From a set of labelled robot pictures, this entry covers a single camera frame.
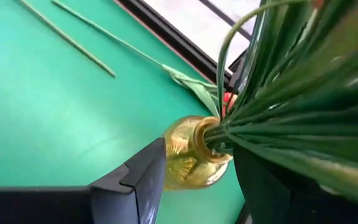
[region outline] dark green leaves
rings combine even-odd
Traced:
[[[324,1],[301,35],[307,6],[263,14],[246,87],[206,139],[226,136],[358,202],[358,1]]]
[[[229,31],[227,36],[224,39],[223,45],[221,47],[221,51],[219,53],[219,60],[218,60],[218,67],[216,69],[216,84],[218,86],[218,99],[219,99],[219,106],[218,111],[219,115],[223,115],[223,78],[224,78],[224,66],[226,63],[226,57],[227,57],[227,50],[230,45],[230,41],[238,31],[238,29],[241,28],[241,26],[247,22],[250,18],[263,13],[267,9],[278,7],[278,6],[285,6],[287,4],[294,4],[298,2],[303,2],[306,0],[282,0],[282,1],[272,1],[270,4],[266,4],[261,6],[258,9],[253,10],[248,15],[242,17],[237,23],[233,25],[233,28]],[[258,78],[258,80],[263,80],[263,77],[260,77],[259,75],[255,75]]]

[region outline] black plastic object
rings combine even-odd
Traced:
[[[0,223],[153,224],[164,176],[158,138],[87,186],[0,188]]]
[[[144,25],[153,30],[153,32],[163,39],[170,47],[174,48],[182,57],[189,61],[202,74],[206,75],[212,82],[216,81],[216,62],[148,4],[142,0],[113,1],[120,3],[120,5],[135,15],[136,18],[144,23]],[[228,72],[225,73],[224,87],[227,91],[232,91],[232,87],[229,86],[231,77],[232,76]]]
[[[273,164],[240,147],[234,167],[248,211],[238,223],[358,224],[358,203],[332,195],[309,178]]]

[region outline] green plant stems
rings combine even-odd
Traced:
[[[204,141],[209,144],[210,141],[216,141],[217,139],[223,138],[225,135],[221,126],[216,126],[214,129],[209,130],[210,133],[205,133]]]
[[[58,6],[60,9],[63,9],[64,11],[70,13],[72,16],[76,17],[77,19],[83,21],[84,23],[88,24],[89,26],[91,26],[93,29],[100,31],[101,33],[103,33],[104,35],[108,36],[109,38],[112,38],[113,40],[116,40],[118,42],[120,42],[121,44],[125,45],[126,47],[130,48],[131,50],[133,50],[134,52],[138,53],[139,55],[143,56],[144,58],[146,58],[147,60],[151,61],[152,63],[158,65],[159,67],[162,66],[162,64],[158,61],[156,61],[156,59],[146,55],[145,53],[141,52],[140,50],[136,49],[135,47],[133,47],[131,44],[128,44],[125,40],[122,40],[121,38],[117,37],[116,35],[110,33],[109,31],[107,31],[105,28],[97,25],[97,23],[85,18],[84,16],[82,16],[80,13],[72,10],[71,8],[69,8],[68,6],[64,5],[63,3],[61,3],[60,1],[56,1],[56,0],[51,0],[52,3],[54,3],[54,5]]]
[[[223,133],[216,134],[214,136],[205,137],[204,140],[207,144],[211,142],[221,142],[222,140],[227,139],[227,136]]]
[[[274,78],[282,72],[288,64],[291,62],[291,60],[295,57],[295,55],[299,52],[299,50],[303,47],[303,42],[297,45],[291,52],[288,53],[288,55],[280,62],[278,63],[272,71],[267,75],[266,83],[271,83]]]
[[[77,50],[91,59],[95,64],[99,65],[103,70],[105,70],[110,76],[116,77],[116,74],[102,61],[100,61],[97,57],[87,51],[84,47],[82,47],[79,43],[75,42],[70,36],[68,36],[64,31],[59,29],[55,24],[50,22],[44,15],[41,14],[38,10],[36,10],[33,6],[31,6],[25,0],[20,0],[20,2],[31,12],[38,16],[46,25],[48,25],[53,31],[55,31],[61,38],[65,39],[70,45],[74,46]]]
[[[231,30],[227,33],[227,35],[226,35],[226,37],[224,39],[224,42],[222,44],[221,51],[219,53],[218,67],[216,69],[216,85],[218,86],[218,99],[219,99],[219,101],[218,101],[219,102],[218,111],[219,111],[219,115],[220,115],[221,118],[223,117],[223,105],[222,105],[222,102],[223,102],[224,65],[226,63],[227,51],[229,49],[230,42],[233,39],[233,37],[236,34],[236,32],[249,19],[251,19],[252,17],[258,15],[261,12],[264,12],[267,9],[270,9],[272,7],[277,7],[277,6],[297,3],[297,2],[303,2],[303,1],[308,1],[308,0],[283,0],[283,1],[278,1],[278,2],[272,2],[272,3],[266,4],[264,6],[260,6],[258,9],[253,10],[252,12],[248,13],[247,15],[245,15],[244,17],[239,19],[238,22],[236,22],[233,25],[233,27],[231,28]]]

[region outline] vase rim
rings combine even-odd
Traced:
[[[218,125],[220,122],[219,118],[214,116],[208,116],[203,118],[197,125],[193,132],[191,142],[195,146],[196,152],[208,162],[215,164],[222,164],[232,159],[229,154],[213,153],[204,142],[204,133],[207,128]]]

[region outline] green felt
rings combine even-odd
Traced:
[[[61,11],[29,1],[108,64],[104,70],[16,0],[0,0],[0,186],[83,185],[142,149],[176,119],[208,115],[159,68]],[[110,0],[65,0],[157,60],[201,77]],[[244,202],[231,164],[216,185],[165,192],[157,223],[234,223]]]

